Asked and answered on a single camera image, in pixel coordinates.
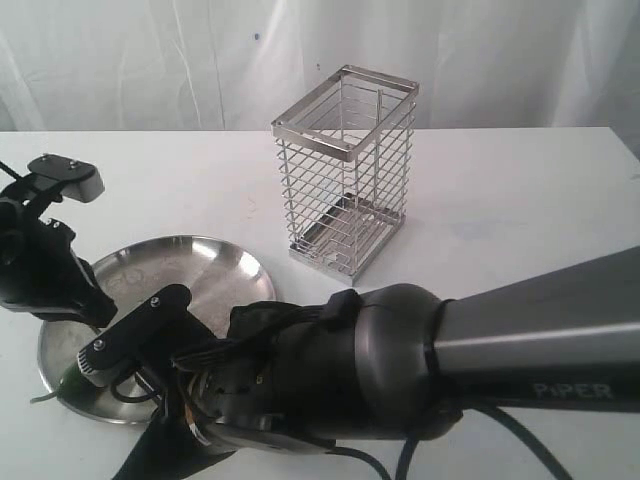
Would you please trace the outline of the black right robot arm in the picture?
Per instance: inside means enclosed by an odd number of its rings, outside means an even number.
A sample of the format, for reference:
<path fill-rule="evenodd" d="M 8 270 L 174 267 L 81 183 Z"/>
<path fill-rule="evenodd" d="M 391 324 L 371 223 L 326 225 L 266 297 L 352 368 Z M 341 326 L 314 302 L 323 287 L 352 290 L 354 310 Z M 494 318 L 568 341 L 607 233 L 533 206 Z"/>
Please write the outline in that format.
<path fill-rule="evenodd" d="M 463 299 L 395 284 L 237 306 L 225 338 L 175 359 L 178 409 L 151 422 L 120 479 L 185 479 L 243 448 L 370 462 L 352 439 L 402 441 L 402 479 L 419 442 L 467 410 L 565 479 L 509 409 L 638 411 L 639 251 Z"/>

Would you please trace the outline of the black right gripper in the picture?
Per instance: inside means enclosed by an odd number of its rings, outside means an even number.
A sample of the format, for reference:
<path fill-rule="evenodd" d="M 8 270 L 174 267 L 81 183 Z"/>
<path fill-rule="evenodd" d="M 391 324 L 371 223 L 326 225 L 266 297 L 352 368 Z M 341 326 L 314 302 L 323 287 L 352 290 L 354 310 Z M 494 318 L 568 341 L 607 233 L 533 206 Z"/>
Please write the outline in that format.
<path fill-rule="evenodd" d="M 334 449 L 335 354 L 326 345 L 204 344 L 171 361 L 188 408 L 156 415 L 113 479 L 188 479 L 241 448 Z"/>

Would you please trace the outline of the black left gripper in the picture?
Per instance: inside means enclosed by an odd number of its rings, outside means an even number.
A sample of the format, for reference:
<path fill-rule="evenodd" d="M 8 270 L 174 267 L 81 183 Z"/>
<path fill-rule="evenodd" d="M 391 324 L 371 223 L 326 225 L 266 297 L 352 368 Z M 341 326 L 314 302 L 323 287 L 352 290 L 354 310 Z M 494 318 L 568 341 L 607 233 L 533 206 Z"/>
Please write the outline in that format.
<path fill-rule="evenodd" d="M 84 320 L 106 328 L 118 309 L 91 265 L 71 248 L 74 233 L 1 199 L 1 306 L 41 320 Z"/>

